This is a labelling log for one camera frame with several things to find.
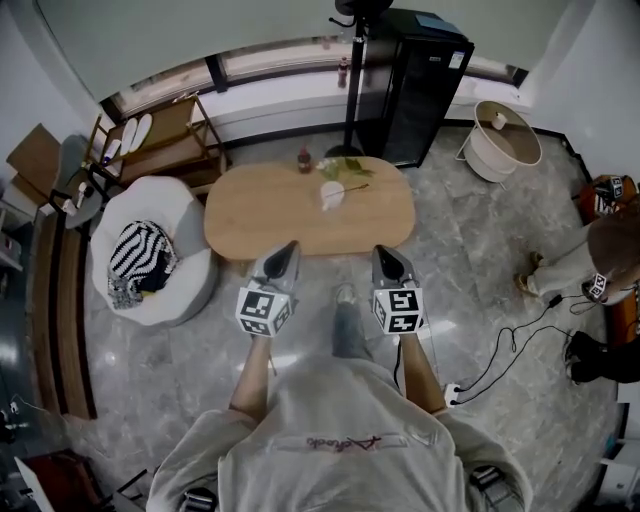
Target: white basket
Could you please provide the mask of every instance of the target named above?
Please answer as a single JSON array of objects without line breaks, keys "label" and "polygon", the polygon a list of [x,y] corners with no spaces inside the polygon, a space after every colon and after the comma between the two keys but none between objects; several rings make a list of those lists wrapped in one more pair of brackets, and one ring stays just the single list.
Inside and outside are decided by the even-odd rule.
[{"label": "white basket", "polygon": [[[494,183],[506,180],[519,166],[532,167],[542,158],[542,148],[531,127],[509,107],[481,101],[475,107],[475,125],[456,155],[482,178]],[[506,123],[496,129],[492,120],[501,115]]]}]

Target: black and white striped cloth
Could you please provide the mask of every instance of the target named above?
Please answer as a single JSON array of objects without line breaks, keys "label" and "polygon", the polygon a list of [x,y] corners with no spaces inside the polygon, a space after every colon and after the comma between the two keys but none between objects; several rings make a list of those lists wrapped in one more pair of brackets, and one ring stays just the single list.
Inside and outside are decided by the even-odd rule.
[{"label": "black and white striped cloth", "polygon": [[108,293],[115,309],[126,309],[142,302],[140,282],[153,272],[161,271],[166,276],[173,272],[178,258],[171,240],[154,222],[134,221],[128,224],[111,255],[108,270]]}]

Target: white armchair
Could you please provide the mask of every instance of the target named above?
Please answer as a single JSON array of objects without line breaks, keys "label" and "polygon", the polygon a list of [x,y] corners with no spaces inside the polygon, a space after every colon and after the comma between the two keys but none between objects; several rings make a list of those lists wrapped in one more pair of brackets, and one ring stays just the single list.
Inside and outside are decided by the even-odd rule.
[{"label": "white armchair", "polygon": [[[180,260],[165,287],[130,309],[114,309],[107,293],[107,269],[127,224],[150,220],[173,242]],[[180,180],[147,176],[111,199],[91,237],[93,283],[111,310],[141,325],[178,325],[208,302],[217,277],[214,254],[204,238],[204,209]]]}]

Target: black refrigerator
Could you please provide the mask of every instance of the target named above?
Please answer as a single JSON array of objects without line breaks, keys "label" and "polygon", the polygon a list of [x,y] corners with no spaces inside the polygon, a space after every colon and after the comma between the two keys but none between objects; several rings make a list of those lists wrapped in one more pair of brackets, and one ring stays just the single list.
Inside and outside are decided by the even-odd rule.
[{"label": "black refrigerator", "polygon": [[362,150],[398,167],[420,166],[474,45],[438,16],[405,9],[386,11],[368,36],[356,115]]}]

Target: marble floor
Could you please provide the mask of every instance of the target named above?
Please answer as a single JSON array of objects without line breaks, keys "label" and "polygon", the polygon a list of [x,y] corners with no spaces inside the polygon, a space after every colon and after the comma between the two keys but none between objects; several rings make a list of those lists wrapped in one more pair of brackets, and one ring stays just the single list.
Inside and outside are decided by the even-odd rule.
[{"label": "marble floor", "polygon": [[[441,129],[424,164],[405,171],[417,220],[400,250],[413,261],[424,288],[431,335],[423,343],[442,384],[473,382],[488,363],[500,328],[541,314],[545,304],[523,297],[512,275],[530,270],[530,250],[550,253],[580,226],[571,196],[584,180],[559,141],[541,137],[541,163],[519,170],[505,190],[453,159],[467,132]],[[234,163],[294,159],[303,144],[319,157],[340,137],[319,134],[241,148],[233,152]],[[91,261],[87,265],[89,276]],[[274,343],[276,367],[329,352],[333,290],[352,281],[370,349],[380,364],[393,368],[396,348],[380,336],[368,311],[370,272],[367,255],[303,260],[299,309]],[[86,340],[99,417],[71,418],[66,427],[74,449],[91,457],[105,485],[115,486],[142,468],[153,470],[199,414],[227,406],[249,348],[233,317],[244,282],[224,269],[201,313],[178,327],[149,330],[113,315],[87,278]],[[603,311],[574,316],[570,302],[519,331],[518,347],[537,327],[550,324],[604,339]],[[568,511],[590,487],[618,417],[614,384],[567,381],[563,341],[556,331],[539,333],[502,380],[462,406],[522,463],[535,490],[534,510],[540,512]],[[513,357],[504,338],[494,366],[475,390]]]}]

